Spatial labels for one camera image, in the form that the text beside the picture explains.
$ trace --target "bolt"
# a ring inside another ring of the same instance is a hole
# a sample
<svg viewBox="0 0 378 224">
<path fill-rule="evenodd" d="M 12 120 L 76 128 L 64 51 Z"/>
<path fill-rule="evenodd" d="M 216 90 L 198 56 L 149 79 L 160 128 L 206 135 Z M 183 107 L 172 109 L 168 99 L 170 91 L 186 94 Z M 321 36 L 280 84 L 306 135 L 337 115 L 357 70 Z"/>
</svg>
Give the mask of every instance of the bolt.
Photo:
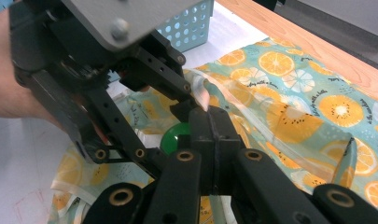
<svg viewBox="0 0 378 224">
<path fill-rule="evenodd" d="M 185 64 L 186 60 L 183 56 L 177 56 L 177 60 L 179 61 L 180 64 Z"/>
<path fill-rule="evenodd" d="M 129 28 L 130 24 L 128 22 L 126 22 L 122 18 L 116 18 L 112 22 L 110 34 L 112 34 L 114 39 L 120 40 L 127 36 Z"/>
</svg>

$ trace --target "kiwi pattern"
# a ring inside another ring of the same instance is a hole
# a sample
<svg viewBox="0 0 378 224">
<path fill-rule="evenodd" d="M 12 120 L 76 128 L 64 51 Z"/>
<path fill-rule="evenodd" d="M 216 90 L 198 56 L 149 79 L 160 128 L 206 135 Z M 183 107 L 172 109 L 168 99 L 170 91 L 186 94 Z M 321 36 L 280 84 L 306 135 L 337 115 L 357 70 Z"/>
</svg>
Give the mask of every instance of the kiwi pattern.
<svg viewBox="0 0 378 224">
<path fill-rule="evenodd" d="M 237 52 L 245 56 L 237 64 L 210 62 L 185 74 L 209 76 L 204 87 L 210 94 L 210 104 L 225 109 L 246 147 L 269 154 L 299 189 L 311 193 L 314 187 L 332 182 L 366 199 L 365 186 L 378 181 L 378 100 L 294 43 L 267 38 Z M 292 68 L 291 72 L 280 76 L 268 73 L 270 67 L 259 64 L 259 58 L 267 52 L 291 58 L 280 62 Z M 115 102 L 130 125 L 142 133 L 162 134 L 178 123 L 169 111 L 169 105 L 175 102 L 152 89 Z M 81 218 L 84 207 L 114 183 L 144 186 L 149 182 L 146 173 L 132 164 L 79 164 L 79 172 L 75 166 L 62 164 L 60 167 L 70 170 L 59 170 L 52 183 L 53 189 L 73 194 L 79 203 L 65 203 L 67 196 L 60 193 L 50 210 L 51 224 L 63 218 L 69 223 Z M 204 200 L 203 223 L 213 221 L 204 209 L 208 205 Z M 66 214 L 59 219 L 61 211 Z"/>
<path fill-rule="evenodd" d="M 360 104 L 345 95 L 324 97 L 319 103 L 319 110 L 327 119 L 341 127 L 352 127 L 364 117 Z"/>
</svg>

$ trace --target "metal plate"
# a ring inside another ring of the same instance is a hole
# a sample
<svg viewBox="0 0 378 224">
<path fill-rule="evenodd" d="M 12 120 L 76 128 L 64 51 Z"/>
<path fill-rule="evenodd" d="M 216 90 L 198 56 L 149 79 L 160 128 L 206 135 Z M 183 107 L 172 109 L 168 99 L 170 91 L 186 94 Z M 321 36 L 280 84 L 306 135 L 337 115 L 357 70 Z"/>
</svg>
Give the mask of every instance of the metal plate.
<svg viewBox="0 0 378 224">
<path fill-rule="evenodd" d="M 201 0 L 62 0 L 93 37 L 105 48 L 126 48 L 155 27 Z M 116 20 L 124 20 L 128 31 L 115 38 Z"/>
</svg>

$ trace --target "wire basket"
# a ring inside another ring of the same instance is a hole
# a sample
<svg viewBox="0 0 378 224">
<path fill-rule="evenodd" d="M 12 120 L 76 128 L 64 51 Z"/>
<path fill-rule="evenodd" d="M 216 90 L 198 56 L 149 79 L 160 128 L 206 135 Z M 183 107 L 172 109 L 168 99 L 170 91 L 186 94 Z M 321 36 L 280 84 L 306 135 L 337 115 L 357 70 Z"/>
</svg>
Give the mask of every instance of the wire basket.
<svg viewBox="0 0 378 224">
<path fill-rule="evenodd" d="M 183 52 L 205 43 L 214 0 L 204 0 L 167 20 L 157 30 L 171 41 L 172 47 Z"/>
</svg>

